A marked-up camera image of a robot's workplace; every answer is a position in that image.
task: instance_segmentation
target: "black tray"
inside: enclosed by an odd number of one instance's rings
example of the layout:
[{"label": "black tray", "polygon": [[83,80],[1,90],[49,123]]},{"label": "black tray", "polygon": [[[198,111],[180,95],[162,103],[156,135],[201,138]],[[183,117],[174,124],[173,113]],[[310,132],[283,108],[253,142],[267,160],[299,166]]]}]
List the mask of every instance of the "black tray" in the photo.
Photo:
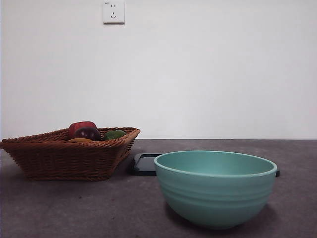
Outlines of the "black tray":
[{"label": "black tray", "polygon": [[137,154],[132,160],[131,173],[133,175],[156,176],[154,159],[161,154]]}]

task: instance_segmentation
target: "green fruit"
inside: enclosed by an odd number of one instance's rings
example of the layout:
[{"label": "green fruit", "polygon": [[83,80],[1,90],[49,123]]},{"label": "green fruit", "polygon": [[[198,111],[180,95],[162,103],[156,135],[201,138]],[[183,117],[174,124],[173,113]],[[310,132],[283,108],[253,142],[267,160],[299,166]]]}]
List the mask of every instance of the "green fruit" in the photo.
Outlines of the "green fruit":
[{"label": "green fruit", "polygon": [[123,130],[110,130],[104,134],[103,140],[113,140],[124,136],[126,133]]}]

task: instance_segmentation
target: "bowl rim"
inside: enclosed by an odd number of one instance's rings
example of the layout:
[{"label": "bowl rim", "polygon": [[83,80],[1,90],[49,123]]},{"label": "bowl rim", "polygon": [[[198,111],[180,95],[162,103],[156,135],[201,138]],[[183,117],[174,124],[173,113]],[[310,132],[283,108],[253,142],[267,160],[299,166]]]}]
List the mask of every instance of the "bowl rim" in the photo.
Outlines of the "bowl rim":
[{"label": "bowl rim", "polygon": [[[244,156],[249,156],[249,157],[253,157],[256,159],[260,159],[260,160],[264,160],[268,163],[270,163],[271,165],[273,165],[273,168],[269,171],[265,171],[262,173],[257,173],[257,174],[244,174],[244,175],[215,175],[215,174],[205,174],[205,173],[196,173],[196,172],[190,172],[190,171],[184,171],[184,170],[177,170],[177,169],[173,169],[167,166],[164,166],[162,164],[160,164],[158,162],[158,159],[166,156],[166,155],[170,155],[170,154],[179,154],[179,153],[184,153],[184,152],[190,152],[190,153],[194,153],[194,152],[217,152],[217,153],[225,153],[225,154],[235,154],[235,155],[244,155]],[[204,177],[217,177],[217,178],[250,178],[250,177],[259,177],[259,176],[265,176],[265,175],[270,175],[274,172],[277,171],[277,165],[272,162],[271,160],[259,157],[259,156],[255,156],[255,155],[248,155],[248,154],[243,154],[243,153],[237,153],[237,152],[230,152],[230,151],[217,151],[217,150],[184,150],[184,151],[174,151],[174,152],[169,152],[169,153],[164,153],[161,154],[159,156],[157,156],[154,159],[154,164],[158,167],[161,167],[162,169],[165,170],[169,170],[169,171],[173,171],[173,172],[177,172],[180,174],[187,174],[187,175],[195,175],[195,176],[204,176]]]}]

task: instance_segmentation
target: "basket rim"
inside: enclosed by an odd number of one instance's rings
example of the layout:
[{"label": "basket rim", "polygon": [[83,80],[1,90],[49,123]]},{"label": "basket rim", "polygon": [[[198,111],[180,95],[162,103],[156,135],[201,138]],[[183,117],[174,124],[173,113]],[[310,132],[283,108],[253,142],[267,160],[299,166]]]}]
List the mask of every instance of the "basket rim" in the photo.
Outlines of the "basket rim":
[{"label": "basket rim", "polygon": [[35,134],[35,135],[28,135],[28,136],[21,136],[17,138],[8,138],[8,139],[3,139],[0,142],[1,144],[8,144],[8,143],[14,143],[14,144],[70,144],[70,145],[75,145],[75,144],[90,144],[90,145],[105,145],[105,144],[122,144],[125,139],[131,137],[132,135],[136,134],[138,135],[141,131],[140,129],[134,128],[134,127],[101,127],[97,128],[98,130],[113,130],[113,129],[132,129],[131,132],[127,133],[126,135],[117,138],[117,139],[111,139],[111,140],[100,140],[100,141],[89,141],[89,142],[70,142],[69,140],[36,140],[32,139],[32,137],[38,137],[40,139],[41,136],[46,136],[49,134],[53,133],[59,133],[59,132],[65,132],[68,130],[68,128],[64,129],[59,129],[59,130],[54,130],[46,133],[41,133],[41,134]]}]

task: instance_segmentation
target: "woven basket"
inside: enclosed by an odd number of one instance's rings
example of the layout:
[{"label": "woven basket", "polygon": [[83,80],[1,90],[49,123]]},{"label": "woven basket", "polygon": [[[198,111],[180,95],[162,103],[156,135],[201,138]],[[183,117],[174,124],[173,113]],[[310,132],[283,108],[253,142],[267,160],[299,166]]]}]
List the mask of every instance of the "woven basket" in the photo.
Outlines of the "woven basket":
[{"label": "woven basket", "polygon": [[3,139],[4,149],[29,180],[86,180],[110,178],[117,165],[130,153],[139,129],[132,127],[98,128],[99,132],[123,130],[121,138],[108,141],[67,141],[68,129],[39,135]]}]

